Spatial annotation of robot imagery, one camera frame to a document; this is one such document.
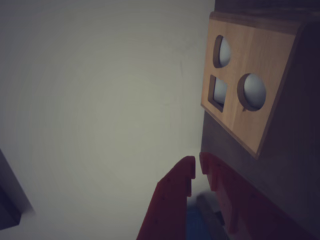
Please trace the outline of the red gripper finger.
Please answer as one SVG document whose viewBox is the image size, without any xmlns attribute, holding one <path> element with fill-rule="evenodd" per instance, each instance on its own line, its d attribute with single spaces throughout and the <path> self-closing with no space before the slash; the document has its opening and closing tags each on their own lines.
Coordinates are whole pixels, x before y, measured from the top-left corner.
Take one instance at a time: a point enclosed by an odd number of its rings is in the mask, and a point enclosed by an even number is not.
<svg viewBox="0 0 320 240">
<path fill-rule="evenodd" d="M 194 178 L 195 157 L 186 156 L 157 183 L 138 240 L 186 239 L 187 198 Z"/>
<path fill-rule="evenodd" d="M 315 239 L 220 158 L 201 152 L 199 160 L 201 171 L 216 194 L 226 230 L 234 239 Z"/>
</svg>

